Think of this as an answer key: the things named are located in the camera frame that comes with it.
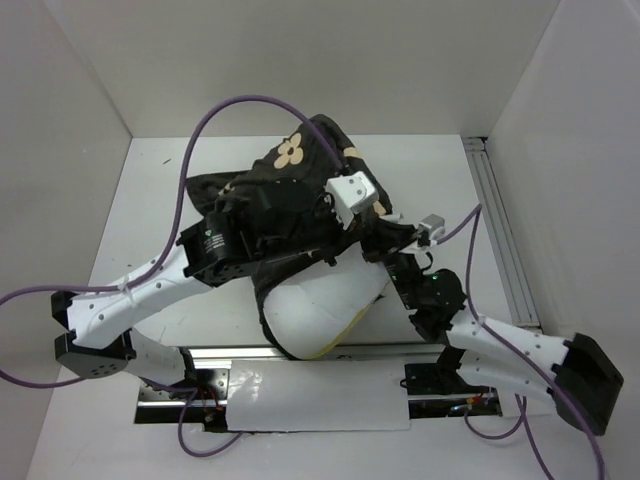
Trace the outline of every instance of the black cloth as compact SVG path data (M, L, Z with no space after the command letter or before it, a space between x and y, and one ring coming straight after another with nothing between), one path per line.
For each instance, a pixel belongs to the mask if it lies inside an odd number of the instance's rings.
M343 165L348 165L353 172L365 172L374 183L379 194L376 213L392 213L389 196L360 157L349 137L325 115L316 115L311 118L311 122L337 152ZM272 148L263 158L256 160L251 170L198 175L188 178L186 187L194 207L204 216L212 211L232 208L238 202L245 202L251 190L260 183L282 178L296 179L311 187L319 196L324 191L327 180L337 175L337 168L328 152L310 129L301 124L291 136L283 139L282 143ZM264 317L264 301L273 288L317 261L318 258L302 255L263 264L251 277L265 338L289 358L294 357L279 345Z

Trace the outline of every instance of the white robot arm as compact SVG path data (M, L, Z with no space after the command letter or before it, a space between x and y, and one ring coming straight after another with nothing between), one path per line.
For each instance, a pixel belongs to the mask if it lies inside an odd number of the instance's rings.
M261 262L313 253L333 265L355 239L365 259L384 264L418 333L446 346L438 362L452 377L553 405L576 426L554 392L482 328L486 324L569 392L594 433L604 433L623 380L595 341L580 334L568 341L475 318L465 309L466 295L453 272L426 274L415 260L442 235L444 220L432 215L415 228L379 219L372 211L377 192L364 173L330 179L329 202L318 202L306 188L295 181L261 185L246 208L209 214L181 233L162 268L141 285L127 288L129 277L139 277L156 259L113 282L120 287L115 292L55 293L53 316L68 330L55 341L58 361L87 379L126 371L162 385L198 385L206 379L187 349L155 342L135 325L184 298L251 275ZM277 201L282 196L297 201L283 207Z

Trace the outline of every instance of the floral pattern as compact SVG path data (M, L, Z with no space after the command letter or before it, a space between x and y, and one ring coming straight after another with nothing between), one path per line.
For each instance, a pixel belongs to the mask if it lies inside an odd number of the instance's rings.
M273 166L277 169L286 167L287 165L298 165L304 158L304 152L300 144L302 143L302 135L294 133L291 138L285 139L278 147L280 156L273 162Z
M356 147L347 147L343 150L342 154L345 157L354 157L354 158L362 159L362 155L360 155L360 152Z
M220 190L220 193L218 195L226 195L229 192L233 192L235 188L236 187L232 187L231 182L229 182L222 188L222 190Z
M384 205L382 205L379 201L376 201L376 203L373 204L373 210L378 214L379 217L384 217L387 214L387 209L384 208Z

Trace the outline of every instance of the table surface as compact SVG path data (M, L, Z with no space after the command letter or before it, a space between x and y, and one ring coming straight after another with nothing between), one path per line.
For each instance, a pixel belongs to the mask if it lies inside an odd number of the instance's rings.
M397 211L417 222L429 213L456 225L478 202L457 136L356 136L354 142L389 192ZM191 174L248 168L279 138L207 138L199 142ZM160 251L168 232L184 138L134 139L91 277L111 281ZM182 226L199 219L185 206ZM435 268L461 277L468 232L434 252ZM494 318L509 318L484 222L473 274L474 299ZM397 296L390 292L346 342L419 341ZM174 305L140 324L140 330L174 345L262 345L251 284L237 280ZM69 372L61 372L61 378ZM509 448L474 438L460 419L414 420L402 432L334 432L246 436L224 455L196 460L179 448L175 425L134 425L137 379L119 374L56 390L34 454L29 479L220 478L542 478L526 442ZM502 430L513 419L478 418L479 427ZM545 447L557 478L582 478L592 461L581 434L555 416L533 419L544 428ZM188 441L208 449L221 438L189 425Z

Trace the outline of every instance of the white wall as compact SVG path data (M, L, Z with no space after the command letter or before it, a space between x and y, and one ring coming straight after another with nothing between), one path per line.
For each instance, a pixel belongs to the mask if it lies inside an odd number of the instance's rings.
M486 135L558 0L47 0L135 137L185 136L263 93L350 133ZM280 135L243 106L216 135Z
M86 283L130 136L39 0L0 2L0 295ZM0 309L0 368L55 381L48 298ZM0 477L25 477L50 391L0 381Z
M637 6L562 0L489 141L543 325L593 334L625 376L612 478L640 468Z

